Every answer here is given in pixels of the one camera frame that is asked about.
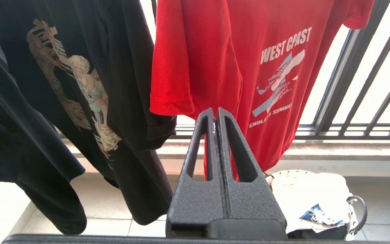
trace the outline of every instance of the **black cable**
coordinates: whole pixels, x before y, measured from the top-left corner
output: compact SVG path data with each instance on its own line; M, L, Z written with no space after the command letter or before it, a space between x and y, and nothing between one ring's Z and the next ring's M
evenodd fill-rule
M353 199L356 199L359 202L361 202L362 207L364 209L364 214L362 215L362 219L359 221L358 225L349 231L350 234L356 235L358 233L358 231L360 231L362 229L362 227L365 225L365 222L367 222L368 208L367 208L367 204L360 196L355 196L355 195L350 196L349 198L347 198L347 202L352 204Z

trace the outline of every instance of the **red t-shirt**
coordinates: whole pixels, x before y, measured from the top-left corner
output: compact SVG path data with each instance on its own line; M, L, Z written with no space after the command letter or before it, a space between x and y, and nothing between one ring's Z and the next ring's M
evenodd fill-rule
M157 6L151 106L218 107L237 119L262 170L291 145L342 24L363 28L373 0L164 0Z

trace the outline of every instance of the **white tiled floor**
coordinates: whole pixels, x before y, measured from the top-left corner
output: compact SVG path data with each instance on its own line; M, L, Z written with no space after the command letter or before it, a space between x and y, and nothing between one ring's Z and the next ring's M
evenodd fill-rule
M82 235L165 237L166 215L142 226L130 214L121 192L102 179L75 179L76 190L87 215L87 227ZM31 217L23 233L61 234L39 210Z
M368 220L356 236L362 241L390 241L390 178L348 177L350 191L361 196L368 206ZM142 226L133 221L119 190L102 180L75 180L78 193L88 217L83 235L165 236L166 216ZM358 218L359 204L355 204ZM23 233L59 233L39 211L34 213Z

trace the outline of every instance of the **floor tile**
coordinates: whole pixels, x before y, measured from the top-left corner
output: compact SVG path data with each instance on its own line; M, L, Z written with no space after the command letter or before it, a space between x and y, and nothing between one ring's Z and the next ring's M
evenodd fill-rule
M30 202L8 235L22 233L23 230L25 230L25 227L29 224L29 221L34 216L34 214L36 214L37 216L37 212L39 212L37 210L37 207L33 204L33 202Z
M367 237L363 230L360 230L357 235L354 237L355 241L367 241Z
M165 222L154 221L149 225L140 225L132 221L129 236L165 237Z
M352 178L347 179L347 185L351 193L362 197L367 204L367 224L390 224L390 178ZM353 206L360 219L361 205L355 203Z
M23 233L47 233L61 234L62 233L52 224L52 222L43 216L39 211L35 213L29 223L26 225Z
M131 222L129 219L88 218L82 235L127 236Z
M390 241L390 225L388 224L366 224L364 233L369 241Z
M132 219L121 191L105 180L71 182L87 218Z

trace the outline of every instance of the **white bag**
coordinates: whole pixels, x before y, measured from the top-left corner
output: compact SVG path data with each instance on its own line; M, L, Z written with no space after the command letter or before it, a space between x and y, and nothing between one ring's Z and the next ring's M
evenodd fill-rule
M287 233L299 229L313 229L319 233L346 225L345 240L351 241L365 223L366 205L350 193L340 175L282 170L268 176L266 181L287 219ZM360 224L351 206L354 200L364 205L365 214Z

